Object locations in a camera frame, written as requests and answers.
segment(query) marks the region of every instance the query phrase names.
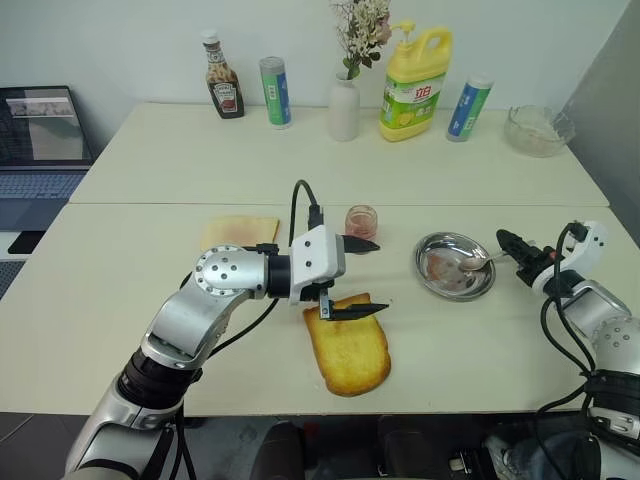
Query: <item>laptop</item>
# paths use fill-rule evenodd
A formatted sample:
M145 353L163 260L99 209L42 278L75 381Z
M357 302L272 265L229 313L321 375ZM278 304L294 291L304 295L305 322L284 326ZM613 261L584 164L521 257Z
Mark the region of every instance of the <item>laptop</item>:
M0 88L0 231L46 230L93 161L68 87Z

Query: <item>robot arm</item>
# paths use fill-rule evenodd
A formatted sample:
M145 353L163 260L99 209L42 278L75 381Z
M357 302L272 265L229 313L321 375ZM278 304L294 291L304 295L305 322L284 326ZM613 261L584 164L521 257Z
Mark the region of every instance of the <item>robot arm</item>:
M184 394L200 379L232 312L245 300L268 295L289 298L291 304L318 301L327 320L362 318L388 306L333 308L328 289L345 273L345 250L379 247L336 235L322 224L311 227L293 240L290 256L263 244L220 245L198 257L84 425L67 457L65 479L159 477ZM89 471L95 476L87 476Z
M570 326L596 353L584 386L593 399L588 424L594 436L577 453L577 478L635 478L640 470L640 319L602 285L583 277L600 258L606 229L596 222L568 227L573 245L562 252L539 250L506 230L499 230L497 238L518 263L518 277L538 294L560 297Z

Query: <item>small glass jar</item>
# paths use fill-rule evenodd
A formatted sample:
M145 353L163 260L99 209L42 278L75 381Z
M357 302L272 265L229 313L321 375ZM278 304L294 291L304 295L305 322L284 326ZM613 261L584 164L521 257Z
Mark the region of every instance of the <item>small glass jar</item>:
M354 205L344 222L346 235L372 240L378 231L378 214L369 205Z

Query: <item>ketchup bottle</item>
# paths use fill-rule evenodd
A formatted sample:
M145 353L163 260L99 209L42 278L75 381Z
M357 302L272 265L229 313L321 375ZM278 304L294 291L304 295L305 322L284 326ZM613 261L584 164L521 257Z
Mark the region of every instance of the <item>ketchup bottle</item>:
M205 30L201 33L207 51L209 68L207 86L213 103L222 118L238 118L244 115L244 101L236 72L231 70L220 48L218 32Z

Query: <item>stainless steel plate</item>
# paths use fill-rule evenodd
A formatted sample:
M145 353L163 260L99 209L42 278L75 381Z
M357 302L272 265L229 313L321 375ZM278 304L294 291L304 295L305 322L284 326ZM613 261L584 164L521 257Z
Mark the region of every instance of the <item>stainless steel plate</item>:
M453 232L427 235L416 245L415 265L425 287L449 300L469 301L486 293L496 278L493 262L480 270L462 271L465 257L488 257L475 240Z

